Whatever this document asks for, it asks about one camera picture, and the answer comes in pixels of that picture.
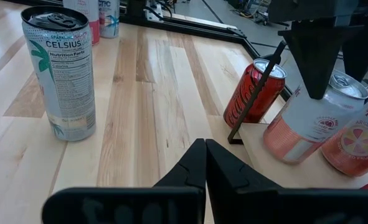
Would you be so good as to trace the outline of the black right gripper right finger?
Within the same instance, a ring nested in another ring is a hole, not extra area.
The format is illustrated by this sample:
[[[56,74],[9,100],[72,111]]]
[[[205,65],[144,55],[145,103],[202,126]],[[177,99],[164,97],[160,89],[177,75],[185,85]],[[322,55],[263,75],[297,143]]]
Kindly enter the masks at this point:
[[[368,190],[285,188],[206,140],[216,224],[368,224]]]

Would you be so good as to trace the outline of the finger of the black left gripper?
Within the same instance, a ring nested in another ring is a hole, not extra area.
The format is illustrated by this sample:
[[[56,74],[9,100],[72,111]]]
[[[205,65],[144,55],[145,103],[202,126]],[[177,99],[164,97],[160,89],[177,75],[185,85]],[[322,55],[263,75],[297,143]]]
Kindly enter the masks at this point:
[[[287,43],[310,98],[323,98],[342,44],[362,28],[294,22],[290,30],[279,31],[278,35]]]
[[[361,81],[368,72],[368,17],[353,17],[350,26],[362,26],[342,46],[345,72]]]

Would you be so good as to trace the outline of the white salmon Spindrift can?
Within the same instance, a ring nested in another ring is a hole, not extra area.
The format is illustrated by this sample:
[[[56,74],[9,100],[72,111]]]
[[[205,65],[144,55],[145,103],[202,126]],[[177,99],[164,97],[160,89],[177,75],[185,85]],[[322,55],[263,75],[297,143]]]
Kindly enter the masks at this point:
[[[348,176],[368,172],[368,102],[362,112],[321,146],[321,152],[334,168]]]
[[[338,70],[332,72],[320,100],[310,98],[301,84],[263,134],[277,159],[298,164],[342,129],[364,106],[366,87]]]

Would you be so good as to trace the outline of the white Celsius energy drink can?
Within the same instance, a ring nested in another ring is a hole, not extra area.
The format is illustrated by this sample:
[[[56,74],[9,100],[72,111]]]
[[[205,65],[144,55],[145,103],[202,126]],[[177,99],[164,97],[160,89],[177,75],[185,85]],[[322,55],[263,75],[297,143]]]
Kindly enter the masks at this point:
[[[113,39],[118,37],[120,0],[98,0],[100,36]]]
[[[91,136],[96,109],[87,17],[64,7],[33,6],[21,18],[51,130],[64,141]]]

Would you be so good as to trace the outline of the wooden shelf board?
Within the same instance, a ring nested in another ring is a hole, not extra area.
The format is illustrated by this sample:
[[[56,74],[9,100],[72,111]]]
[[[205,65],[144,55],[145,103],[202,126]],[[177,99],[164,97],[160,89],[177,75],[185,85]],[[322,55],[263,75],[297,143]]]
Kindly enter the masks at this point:
[[[300,164],[286,164],[265,149],[263,133],[267,124],[244,123],[238,133],[253,168],[282,187],[360,189],[368,184],[368,173],[348,177],[332,167],[319,151]]]

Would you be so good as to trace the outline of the thin black shelf side frame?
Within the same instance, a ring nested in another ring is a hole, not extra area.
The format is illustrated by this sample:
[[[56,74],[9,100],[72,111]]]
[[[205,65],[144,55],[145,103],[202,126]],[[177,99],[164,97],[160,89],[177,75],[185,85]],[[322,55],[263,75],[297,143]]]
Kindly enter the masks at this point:
[[[260,91],[262,90],[263,86],[265,85],[270,72],[272,71],[273,67],[275,65],[279,65],[280,60],[281,60],[281,53],[283,52],[283,50],[286,47],[286,42],[285,41],[281,41],[277,47],[277,49],[275,50],[275,52],[269,56],[269,58],[264,58],[267,59],[269,61],[267,68],[265,69],[265,71],[263,72],[263,75],[261,77],[261,80],[258,82],[258,85],[255,87],[255,90],[251,96],[251,98],[249,99],[248,103],[246,104],[244,111],[242,112],[242,114],[240,115],[238,121],[235,123],[235,126],[232,128],[229,136],[228,136],[228,142],[231,144],[241,144],[242,140],[240,139],[236,139],[235,135],[238,132],[238,129],[240,127],[240,125],[244,122],[245,117],[247,116],[248,111],[250,110],[250,108],[253,106],[254,101],[256,100],[258,94],[260,93]]]

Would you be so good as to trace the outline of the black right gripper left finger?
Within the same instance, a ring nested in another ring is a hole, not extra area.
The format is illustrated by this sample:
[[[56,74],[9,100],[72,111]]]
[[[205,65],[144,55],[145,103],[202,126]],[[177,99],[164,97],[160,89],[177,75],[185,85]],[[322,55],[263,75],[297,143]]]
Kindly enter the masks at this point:
[[[152,187],[71,187],[50,196],[43,224],[203,224],[206,143],[196,139]]]

